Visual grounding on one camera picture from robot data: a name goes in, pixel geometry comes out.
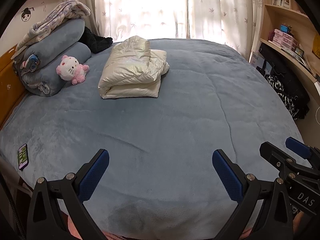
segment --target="wooden bookshelf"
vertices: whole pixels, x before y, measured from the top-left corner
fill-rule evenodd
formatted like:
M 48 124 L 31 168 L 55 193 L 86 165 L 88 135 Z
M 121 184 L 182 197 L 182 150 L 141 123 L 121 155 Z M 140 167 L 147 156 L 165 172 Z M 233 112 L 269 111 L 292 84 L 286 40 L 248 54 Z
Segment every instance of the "wooden bookshelf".
M 315 138 L 312 135 L 314 133 L 317 134 L 317 138 L 320 138 L 320 126 L 316 123 L 314 115 L 316 109 L 320 106 L 320 95 L 314 85 L 316 74 L 320 75 L 320 59 L 312 53 L 313 40 L 317 31 L 295 0 L 289 0 L 289 6 L 290 8 L 280 7 L 272 5 L 272 0 L 263 0 L 260 42 L 258 43 L 257 51 L 262 42 L 281 54 L 287 66 L 291 68 L 308 91 L 311 99 L 308 104 L 310 111 L 304 120 L 298 120 L 296 124 L 305 143 L 320 147 L 320 140 L 316 142 L 314 139 L 310 139 Z M 280 29 L 281 24 L 292 26 L 292 33 L 305 52 L 311 73 L 296 59 L 268 42 L 270 32 L 274 29 Z

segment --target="phone screen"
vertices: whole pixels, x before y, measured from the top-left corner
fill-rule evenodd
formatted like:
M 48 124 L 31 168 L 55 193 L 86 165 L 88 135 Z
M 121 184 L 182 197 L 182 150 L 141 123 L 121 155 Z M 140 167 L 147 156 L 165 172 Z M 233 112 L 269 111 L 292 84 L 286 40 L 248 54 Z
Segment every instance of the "phone screen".
M 28 150 L 27 145 L 22 145 L 18 150 L 18 164 L 19 170 L 23 169 L 28 164 Z

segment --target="stuffed toy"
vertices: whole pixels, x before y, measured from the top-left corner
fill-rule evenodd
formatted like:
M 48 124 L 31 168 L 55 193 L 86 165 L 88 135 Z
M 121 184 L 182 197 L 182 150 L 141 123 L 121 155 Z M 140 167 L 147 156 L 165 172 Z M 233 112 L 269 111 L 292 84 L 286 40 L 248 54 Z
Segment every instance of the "stuffed toy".
M 71 80 L 71 83 L 76 85 L 85 80 L 85 75 L 89 71 L 89 66 L 79 64 L 75 57 L 64 55 L 56 71 L 63 80 Z

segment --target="wall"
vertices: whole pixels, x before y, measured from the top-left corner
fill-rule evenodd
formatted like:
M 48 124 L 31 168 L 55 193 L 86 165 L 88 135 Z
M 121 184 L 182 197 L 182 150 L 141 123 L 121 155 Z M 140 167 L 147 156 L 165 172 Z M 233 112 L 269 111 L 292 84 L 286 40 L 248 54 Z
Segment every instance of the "wall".
M 30 27 L 39 21 L 42 21 L 48 13 L 56 7 L 62 0 L 27 0 L 20 8 L 18 13 L 13 17 L 3 35 L 0 38 L 0 55 L 3 55 L 8 49 L 22 40 Z M 21 19 L 22 11 L 25 8 L 31 9 L 31 17 L 28 21 L 23 22 Z

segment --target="blue bed sheet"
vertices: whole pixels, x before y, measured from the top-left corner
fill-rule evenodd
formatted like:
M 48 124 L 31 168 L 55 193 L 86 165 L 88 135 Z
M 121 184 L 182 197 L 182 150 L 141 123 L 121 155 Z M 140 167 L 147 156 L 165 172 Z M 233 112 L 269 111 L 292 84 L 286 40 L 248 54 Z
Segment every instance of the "blue bed sheet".
M 273 181 L 278 172 L 260 157 L 260 144 L 293 155 L 285 139 L 302 138 L 268 82 L 232 48 L 179 39 L 151 40 L 151 48 L 167 51 L 170 64 L 158 98 L 99 96 L 109 48 L 87 60 L 84 83 L 25 98 L 0 131 L 0 153 L 34 186 L 38 177 L 76 172 L 104 148 L 109 167 L 84 202 L 102 230 L 148 240 L 212 238 L 237 205 L 212 166 L 213 151 Z M 29 165 L 19 171 L 24 143 Z

